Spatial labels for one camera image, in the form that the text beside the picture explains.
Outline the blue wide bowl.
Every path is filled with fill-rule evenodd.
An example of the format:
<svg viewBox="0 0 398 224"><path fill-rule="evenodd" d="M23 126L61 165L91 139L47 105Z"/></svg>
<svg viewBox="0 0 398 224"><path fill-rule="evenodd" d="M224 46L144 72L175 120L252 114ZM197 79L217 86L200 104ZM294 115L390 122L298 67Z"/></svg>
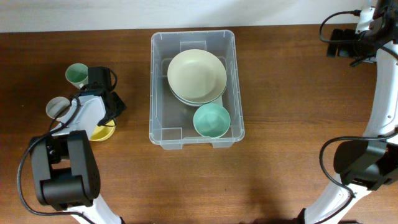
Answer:
<svg viewBox="0 0 398 224"><path fill-rule="evenodd" d="M215 99L217 99L218 97L222 96L222 95L225 93L226 89L227 89L227 86L225 86L225 88L224 88L224 90L221 92L221 94L220 94L219 96L217 96ZM211 101L214 101L215 99L210 100L210 101L206 101L205 104L208 104L208 103L210 103Z"/></svg>

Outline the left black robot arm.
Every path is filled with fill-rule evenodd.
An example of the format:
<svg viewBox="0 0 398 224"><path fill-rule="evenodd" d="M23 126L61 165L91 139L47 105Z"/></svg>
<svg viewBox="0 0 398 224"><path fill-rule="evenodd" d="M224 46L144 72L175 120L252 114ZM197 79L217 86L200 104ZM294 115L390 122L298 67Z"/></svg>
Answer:
<svg viewBox="0 0 398 224"><path fill-rule="evenodd" d="M68 112L47 133L30 140L37 200L52 216L79 223L123 223L100 195L100 172L90 145L95 127L114 121L126 105L115 92L118 77L107 67L88 68L88 83L70 98Z"/></svg>

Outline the cream wide bowl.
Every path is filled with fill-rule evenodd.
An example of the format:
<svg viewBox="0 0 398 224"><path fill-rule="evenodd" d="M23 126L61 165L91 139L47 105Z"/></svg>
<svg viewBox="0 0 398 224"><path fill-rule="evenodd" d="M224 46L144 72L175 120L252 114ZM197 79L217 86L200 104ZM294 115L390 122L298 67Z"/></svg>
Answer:
<svg viewBox="0 0 398 224"><path fill-rule="evenodd" d="M179 97L204 103L221 94L227 84L227 73L221 60L212 53L190 49L171 60L167 79Z"/></svg>
<svg viewBox="0 0 398 224"><path fill-rule="evenodd" d="M205 105L205 103L192 103L192 102L189 102L189 101L184 100L184 99L182 99L181 97L179 97L179 96L178 96L177 94L175 94L173 91L172 91L172 93L173 93L173 95L174 95L178 100L180 100L182 103L185 103L185 104L188 105L188 106L200 107L200 106L202 106L202 105ZM211 101L210 103L214 103L214 104L223 106L222 96L218 97L218 98L215 99L214 101Z"/></svg>

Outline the green small bowl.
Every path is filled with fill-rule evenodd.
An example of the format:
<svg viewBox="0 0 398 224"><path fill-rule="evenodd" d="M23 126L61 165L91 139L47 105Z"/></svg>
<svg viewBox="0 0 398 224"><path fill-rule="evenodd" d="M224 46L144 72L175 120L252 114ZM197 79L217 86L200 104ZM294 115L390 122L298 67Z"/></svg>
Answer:
<svg viewBox="0 0 398 224"><path fill-rule="evenodd" d="M193 126L203 137L220 138L228 132L231 117L221 105L208 103L200 106L193 115Z"/></svg>

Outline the yellow small bowl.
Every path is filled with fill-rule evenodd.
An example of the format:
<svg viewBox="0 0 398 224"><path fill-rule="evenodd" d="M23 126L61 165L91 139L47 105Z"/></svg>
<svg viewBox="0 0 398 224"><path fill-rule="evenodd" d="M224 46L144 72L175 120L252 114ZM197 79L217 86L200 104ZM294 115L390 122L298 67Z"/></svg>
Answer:
<svg viewBox="0 0 398 224"><path fill-rule="evenodd" d="M104 126L95 127L93 134L90 137L90 141L105 141L109 139L116 130L115 120L111 120Z"/></svg>

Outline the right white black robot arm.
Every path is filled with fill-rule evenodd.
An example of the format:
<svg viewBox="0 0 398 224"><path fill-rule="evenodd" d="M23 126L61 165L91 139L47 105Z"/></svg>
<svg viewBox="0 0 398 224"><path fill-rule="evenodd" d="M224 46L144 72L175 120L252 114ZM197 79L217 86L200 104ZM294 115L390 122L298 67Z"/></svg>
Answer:
<svg viewBox="0 0 398 224"><path fill-rule="evenodd" d="M339 223L360 199L397 181L397 0L366 3L349 14L359 17L355 29L335 29L329 39L320 40L328 44L327 56L353 58L351 67L376 65L373 108L363 136L333 138L321 147L324 169L325 149L340 143L333 159L335 173L325 173L329 184L300 212L297 223Z"/></svg>

